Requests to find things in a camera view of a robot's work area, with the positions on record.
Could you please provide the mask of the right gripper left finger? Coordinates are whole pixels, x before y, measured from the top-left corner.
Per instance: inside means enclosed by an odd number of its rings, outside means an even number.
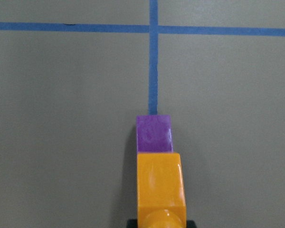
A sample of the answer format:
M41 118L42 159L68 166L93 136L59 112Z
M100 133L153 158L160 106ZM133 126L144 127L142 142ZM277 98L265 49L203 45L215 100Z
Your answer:
M138 228L137 220L127 220L126 228Z

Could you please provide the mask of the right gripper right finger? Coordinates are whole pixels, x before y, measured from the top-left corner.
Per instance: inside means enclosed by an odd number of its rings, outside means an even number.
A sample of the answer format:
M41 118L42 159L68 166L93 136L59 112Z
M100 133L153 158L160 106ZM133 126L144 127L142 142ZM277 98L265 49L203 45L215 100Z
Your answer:
M197 228L197 225L194 220L187 220L186 221L186 228Z

